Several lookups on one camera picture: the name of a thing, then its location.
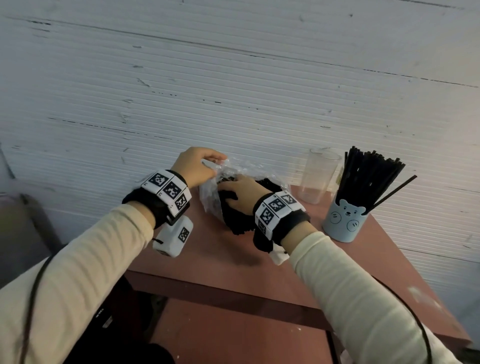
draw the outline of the bear-shaped holder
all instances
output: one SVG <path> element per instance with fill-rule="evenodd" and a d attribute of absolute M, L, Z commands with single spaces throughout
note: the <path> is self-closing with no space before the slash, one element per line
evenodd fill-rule
<path fill-rule="evenodd" d="M 351 243 L 369 215 L 362 215 L 366 210 L 361 206 L 353 206 L 343 199 L 340 200 L 340 205 L 337 205 L 334 198 L 322 224 L 323 229 L 332 239 Z"/>

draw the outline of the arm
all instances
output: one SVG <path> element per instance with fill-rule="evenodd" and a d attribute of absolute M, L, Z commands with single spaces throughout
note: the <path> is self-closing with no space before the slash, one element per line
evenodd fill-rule
<path fill-rule="evenodd" d="M 206 148 L 180 154 L 172 170 L 189 187 L 215 175 L 201 159 L 225 159 Z M 93 314 L 136 256 L 153 237 L 153 214 L 131 201 L 114 208 L 63 248 L 47 267 L 38 289 L 28 363 L 62 363 Z M 0 362 L 17 363 L 26 305 L 43 262 L 0 290 Z"/>
<path fill-rule="evenodd" d="M 250 178 L 224 182 L 238 200 L 227 203 L 253 214 L 259 198 L 269 191 Z M 316 298 L 328 322 L 358 364 L 425 363 L 421 330 L 410 312 L 390 292 L 353 261 L 328 236 L 309 222 L 294 227 L 281 241 L 293 269 Z M 425 328 L 434 363 L 459 363 Z"/>

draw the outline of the white corrugated wall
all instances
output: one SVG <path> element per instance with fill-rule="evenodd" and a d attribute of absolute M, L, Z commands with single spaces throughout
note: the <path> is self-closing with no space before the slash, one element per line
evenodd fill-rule
<path fill-rule="evenodd" d="M 480 344 L 477 0 L 9 0 L 1 15 L 2 149 L 64 241 L 190 145 L 293 182 L 311 146 L 376 149 L 419 178 L 375 217 Z"/>

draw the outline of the cream sleeve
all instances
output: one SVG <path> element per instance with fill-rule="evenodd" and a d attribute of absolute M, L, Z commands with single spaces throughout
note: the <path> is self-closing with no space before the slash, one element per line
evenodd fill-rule
<path fill-rule="evenodd" d="M 307 236 L 290 262 L 355 363 L 426 363 L 425 342 L 411 313 L 328 236 Z M 425 330 L 434 363 L 460 363 Z"/>
<path fill-rule="evenodd" d="M 62 363 L 98 307 L 152 239 L 145 217 L 121 205 L 63 248 L 37 293 L 27 363 Z M 19 361 L 25 307 L 43 262 L 0 290 L 0 363 Z"/>

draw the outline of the reddish-brown table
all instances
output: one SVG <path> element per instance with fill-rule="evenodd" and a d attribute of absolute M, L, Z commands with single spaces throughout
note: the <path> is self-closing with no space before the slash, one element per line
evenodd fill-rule
<path fill-rule="evenodd" d="M 186 215 L 194 228 L 182 253 L 170 258 L 151 247 L 143 250 L 126 273 L 134 289 L 329 330 L 322 311 L 288 262 L 275 266 L 266 253 L 254 247 L 252 233 L 233 235 L 204 212 L 198 193 L 192 195 Z M 304 204 L 317 228 L 330 198 L 326 196 L 319 205 Z M 448 347 L 456 349 L 470 343 L 465 330 L 373 216 L 352 243 L 337 245 L 400 295 Z M 411 287 L 423 298 L 415 298 Z"/>

